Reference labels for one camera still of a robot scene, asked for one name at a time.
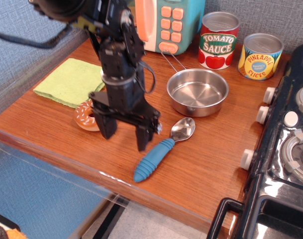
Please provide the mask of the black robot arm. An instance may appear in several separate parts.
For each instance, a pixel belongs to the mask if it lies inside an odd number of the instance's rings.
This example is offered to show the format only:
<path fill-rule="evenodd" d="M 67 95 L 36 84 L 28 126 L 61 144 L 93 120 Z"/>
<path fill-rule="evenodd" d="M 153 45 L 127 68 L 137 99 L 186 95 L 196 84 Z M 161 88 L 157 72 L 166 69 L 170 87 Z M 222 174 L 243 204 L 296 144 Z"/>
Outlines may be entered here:
<path fill-rule="evenodd" d="M 143 41 L 134 25 L 134 17 L 124 0 L 34 0 L 32 5 L 49 19 L 71 24 L 89 33 L 92 46 L 101 62 L 105 92 L 89 94 L 93 114 L 104 138 L 117 129 L 117 121 L 136 128 L 140 151 L 158 133 L 160 112 L 145 99 L 142 60 Z"/>

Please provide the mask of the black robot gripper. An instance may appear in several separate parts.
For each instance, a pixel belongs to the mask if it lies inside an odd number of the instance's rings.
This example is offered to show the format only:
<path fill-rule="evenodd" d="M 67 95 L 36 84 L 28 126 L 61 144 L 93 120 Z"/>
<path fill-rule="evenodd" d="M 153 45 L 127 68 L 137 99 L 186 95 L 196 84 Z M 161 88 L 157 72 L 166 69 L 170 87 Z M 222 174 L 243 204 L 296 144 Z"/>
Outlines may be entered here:
<path fill-rule="evenodd" d="M 101 74 L 105 92 L 91 92 L 93 113 L 102 136 L 110 139 L 117 130 L 116 120 L 136 126 L 139 151 L 144 151 L 153 134 L 161 132 L 158 121 L 160 112 L 145 99 L 143 72 L 135 72 L 128 78 L 107 77 Z"/>

